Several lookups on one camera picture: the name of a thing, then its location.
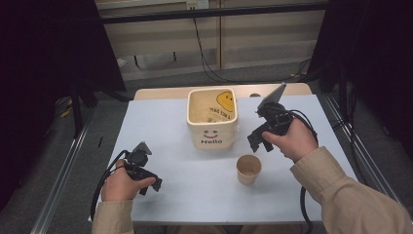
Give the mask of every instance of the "smiley face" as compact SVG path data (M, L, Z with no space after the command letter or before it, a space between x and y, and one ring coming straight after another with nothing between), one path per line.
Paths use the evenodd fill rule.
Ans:
M224 92L216 97L216 101L226 110L234 111L234 100L231 92Z
M204 131L204 137L205 138L217 138L218 137L218 131L214 130L211 131L211 133L208 130Z

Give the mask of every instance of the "table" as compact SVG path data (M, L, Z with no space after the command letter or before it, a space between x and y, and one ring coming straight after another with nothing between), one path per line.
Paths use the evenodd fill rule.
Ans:
M289 171L292 162L283 158L278 149L267 153L260 146L254 153L263 165L260 176L252 186L237 181L236 161L252 153L245 136L263 122L253 113L262 97L248 97L251 93L266 96L277 86L230 86L235 90L239 106L239 138L233 148L213 151L197 150L190 140L185 143L185 139L189 139L184 118L186 97L200 87L136 92L111 160L121 150L132 150L145 140L153 153L145 169L164 182L158 193L149 189L145 197L137 196L133 201L132 220L154 224L304 222L299 205L301 185ZM356 178L322 108L317 105L317 97L311 95L308 86L288 84L281 103L287 109L297 108L306 113L319 132L320 144L329 148L348 176ZM306 207L310 220L321 221L320 206L309 195Z

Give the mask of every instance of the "human hand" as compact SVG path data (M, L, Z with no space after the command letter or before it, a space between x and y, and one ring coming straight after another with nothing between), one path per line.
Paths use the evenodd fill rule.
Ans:
M116 162L116 167L124 166L125 160ZM103 184L101 197L103 202L133 200L137 191L152 185L156 181L153 177L148 177L135 181L129 177L125 168L119 168L110 175Z
M312 132L296 118L292 120L285 136L264 132L262 137L277 146L285 157L291 159L294 163L319 148Z

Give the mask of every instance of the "black curtain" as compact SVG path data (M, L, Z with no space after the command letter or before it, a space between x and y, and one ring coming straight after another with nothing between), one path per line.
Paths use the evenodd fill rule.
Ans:
M2 209L39 157L55 116L55 102L76 87L95 105L94 85L125 89L93 0L2 1L0 72L2 81Z
M309 67L310 74L323 70L319 78L326 92L340 81L352 82L411 158L412 6L401 0L362 0L351 11L327 10Z

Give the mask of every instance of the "brown paper cup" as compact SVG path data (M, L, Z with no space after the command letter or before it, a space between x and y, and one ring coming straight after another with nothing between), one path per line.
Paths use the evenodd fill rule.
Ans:
M261 172L261 162L254 155L244 155L237 162L238 180L243 185L251 185Z

